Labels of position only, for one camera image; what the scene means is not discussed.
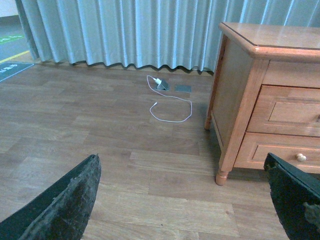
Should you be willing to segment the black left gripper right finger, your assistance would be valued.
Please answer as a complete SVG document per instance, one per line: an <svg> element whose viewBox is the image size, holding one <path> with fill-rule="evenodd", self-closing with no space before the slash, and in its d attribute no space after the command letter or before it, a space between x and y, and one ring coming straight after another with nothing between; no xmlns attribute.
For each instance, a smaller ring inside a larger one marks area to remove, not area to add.
<svg viewBox="0 0 320 240"><path fill-rule="evenodd" d="M320 238L320 181L269 152L264 162L275 211L290 240Z"/></svg>

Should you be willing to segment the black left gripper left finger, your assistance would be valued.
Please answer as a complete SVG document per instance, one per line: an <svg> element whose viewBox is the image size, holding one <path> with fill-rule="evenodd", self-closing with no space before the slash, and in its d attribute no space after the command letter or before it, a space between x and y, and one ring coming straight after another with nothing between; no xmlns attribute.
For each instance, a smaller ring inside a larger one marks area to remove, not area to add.
<svg viewBox="0 0 320 240"><path fill-rule="evenodd" d="M2 240L80 240L89 222L101 178L92 154L27 205L0 223Z"/></svg>

